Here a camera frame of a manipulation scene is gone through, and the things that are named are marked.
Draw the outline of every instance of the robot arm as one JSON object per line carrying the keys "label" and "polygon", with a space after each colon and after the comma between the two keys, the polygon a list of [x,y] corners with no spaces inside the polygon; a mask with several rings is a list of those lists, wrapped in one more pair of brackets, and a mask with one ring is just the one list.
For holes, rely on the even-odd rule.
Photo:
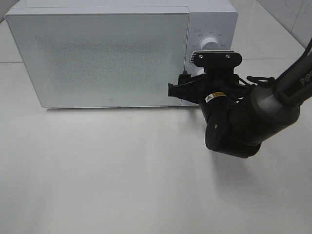
{"label": "robot arm", "polygon": [[186,71],[168,96],[199,104],[207,122],[208,149],[237,157],[256,154],[261,143],[299,118],[300,105],[312,96],[312,40],[304,54],[279,78],[247,79],[234,68],[241,55],[233,51],[198,51],[191,61],[205,73]]}

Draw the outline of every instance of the white wall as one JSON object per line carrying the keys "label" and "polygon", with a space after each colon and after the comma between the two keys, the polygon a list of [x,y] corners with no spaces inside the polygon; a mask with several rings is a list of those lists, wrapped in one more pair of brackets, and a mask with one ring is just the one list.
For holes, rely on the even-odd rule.
{"label": "white wall", "polygon": [[0,22],[4,20],[4,15],[19,0],[0,0]]}
{"label": "white wall", "polygon": [[258,0],[303,46],[312,37],[312,0]]}

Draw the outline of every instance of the microwave control panel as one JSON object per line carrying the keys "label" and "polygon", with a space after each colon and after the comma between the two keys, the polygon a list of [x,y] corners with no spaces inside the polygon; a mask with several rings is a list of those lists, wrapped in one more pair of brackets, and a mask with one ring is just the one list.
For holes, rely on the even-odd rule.
{"label": "microwave control panel", "polygon": [[192,76],[203,73],[190,61],[194,51],[230,50],[237,12],[191,12],[185,60],[185,70]]}

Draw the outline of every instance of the white table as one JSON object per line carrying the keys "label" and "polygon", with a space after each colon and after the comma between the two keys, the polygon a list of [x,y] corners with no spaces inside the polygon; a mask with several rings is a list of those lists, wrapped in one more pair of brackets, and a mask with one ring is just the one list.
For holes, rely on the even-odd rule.
{"label": "white table", "polygon": [[[236,0],[245,77],[278,76],[303,48]],[[46,110],[0,24],[1,234],[311,234],[312,101],[239,159],[211,152],[197,107]]]}

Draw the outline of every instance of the microwave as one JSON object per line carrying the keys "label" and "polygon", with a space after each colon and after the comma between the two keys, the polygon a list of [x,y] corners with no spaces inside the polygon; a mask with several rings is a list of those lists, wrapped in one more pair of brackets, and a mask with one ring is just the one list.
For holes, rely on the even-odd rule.
{"label": "microwave", "polygon": [[44,108],[190,105],[168,97],[194,51],[229,50],[227,0],[20,0],[5,16]]}

